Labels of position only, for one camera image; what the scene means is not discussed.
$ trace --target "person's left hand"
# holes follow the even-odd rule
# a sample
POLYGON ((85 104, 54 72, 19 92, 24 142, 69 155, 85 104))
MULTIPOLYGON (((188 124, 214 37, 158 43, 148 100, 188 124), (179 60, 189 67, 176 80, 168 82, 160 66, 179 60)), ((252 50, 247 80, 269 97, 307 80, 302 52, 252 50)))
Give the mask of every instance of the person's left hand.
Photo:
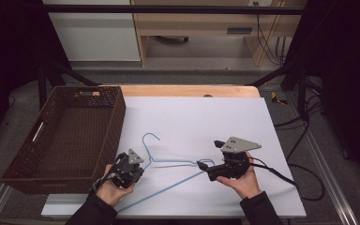
MULTIPOLYGON (((110 170, 111 166, 111 164, 106 165, 104 174, 106 174, 110 170)), ((108 180, 101 185, 96 195, 102 201, 114 207, 124 196, 133 192, 134 186, 135 184, 132 184, 128 188, 120 188, 117 187, 111 180, 108 180)))

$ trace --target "white cabinet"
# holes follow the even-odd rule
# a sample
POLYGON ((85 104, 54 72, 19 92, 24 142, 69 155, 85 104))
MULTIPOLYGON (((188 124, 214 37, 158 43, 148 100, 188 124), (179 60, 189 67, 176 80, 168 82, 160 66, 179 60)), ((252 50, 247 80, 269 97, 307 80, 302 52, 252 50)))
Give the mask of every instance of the white cabinet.
MULTIPOLYGON (((129 5, 128 0, 43 0, 45 4, 129 5)), ((131 13, 49 13, 69 61, 140 61, 131 13)))

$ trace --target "white table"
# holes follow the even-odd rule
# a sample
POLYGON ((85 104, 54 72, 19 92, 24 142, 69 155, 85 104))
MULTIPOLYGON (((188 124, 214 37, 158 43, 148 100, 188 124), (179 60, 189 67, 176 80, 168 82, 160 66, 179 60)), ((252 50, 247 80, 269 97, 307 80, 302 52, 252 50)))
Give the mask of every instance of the white table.
MULTIPOLYGON (((146 162, 142 137, 145 133, 154 158, 196 161, 211 158, 222 164, 222 154, 214 140, 226 142, 231 136, 260 143, 261 149, 251 155, 292 179, 274 130, 271 117, 260 97, 125 97, 127 112, 118 153, 129 148, 146 162)), ((229 187, 210 182, 204 172, 126 210, 125 207, 199 173, 198 167, 152 163, 136 185, 115 209, 119 218, 240 218, 241 199, 229 187)), ((305 217, 304 206, 295 187, 269 171, 256 168, 261 189, 265 190, 282 218, 305 217)), ((85 200, 85 195, 50 195, 43 216, 72 215, 85 200)))

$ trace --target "black sleeve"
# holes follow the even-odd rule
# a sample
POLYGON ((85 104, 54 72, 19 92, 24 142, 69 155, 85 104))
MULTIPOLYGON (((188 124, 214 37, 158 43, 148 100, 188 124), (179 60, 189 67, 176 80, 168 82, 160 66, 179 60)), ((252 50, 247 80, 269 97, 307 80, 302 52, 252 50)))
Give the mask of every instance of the black sleeve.
POLYGON ((118 213, 98 196, 91 195, 67 221, 67 225, 110 225, 118 213))
POLYGON ((245 198, 240 204, 250 225, 283 225, 265 191, 251 199, 245 198))

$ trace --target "floor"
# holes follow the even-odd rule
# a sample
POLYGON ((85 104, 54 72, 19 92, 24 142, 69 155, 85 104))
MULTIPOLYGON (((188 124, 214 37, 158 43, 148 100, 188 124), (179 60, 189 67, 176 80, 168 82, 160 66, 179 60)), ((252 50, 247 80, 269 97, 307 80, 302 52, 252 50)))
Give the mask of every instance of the floor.
MULTIPOLYGON (((137 63, 107 63, 88 64, 74 63, 74 67, 84 77, 102 83, 195 83, 195 84, 246 84, 268 74, 278 65, 265 60, 260 67, 253 66, 245 42, 239 38, 224 37, 189 37, 184 43, 177 39, 152 38, 150 51, 145 67, 137 63)), ((278 87, 282 78, 275 78, 259 88, 274 124, 280 124, 296 117, 294 108, 290 104, 294 92, 282 92, 278 87), (272 100, 272 93, 277 99, 272 100)), ((77 84, 69 77, 65 80, 77 84)), ((30 126, 38 116, 38 87, 35 82, 20 87, 11 93, 12 106, 7 111, 6 118, 0 127, 0 176, 15 156, 27 135, 30 126)), ((315 103, 319 106, 319 98, 308 91, 311 97, 309 106, 315 103)), ((300 124, 292 124, 277 130, 277 135, 285 156, 290 154, 302 135, 300 124)), ((291 224, 360 224, 360 167, 358 162, 346 160, 341 152, 341 144, 330 127, 322 108, 316 108, 310 116, 308 130, 314 135, 315 142, 320 147, 329 166, 335 175, 339 186, 357 219, 342 221, 334 205, 334 197, 325 191, 319 201, 302 200, 307 217, 295 218, 291 224)), ((311 155, 310 143, 306 138, 295 148, 290 163, 303 165, 319 174, 318 167, 311 155)), ((300 184, 304 194, 310 198, 317 198, 321 193, 318 180, 308 172, 291 167, 294 180, 300 184)), ((0 224, 63 224, 63 221, 52 220, 40 216, 46 196, 29 196, 13 190, 2 209, 0 224)), ((248 224, 242 220, 120 220, 121 224, 248 224)))

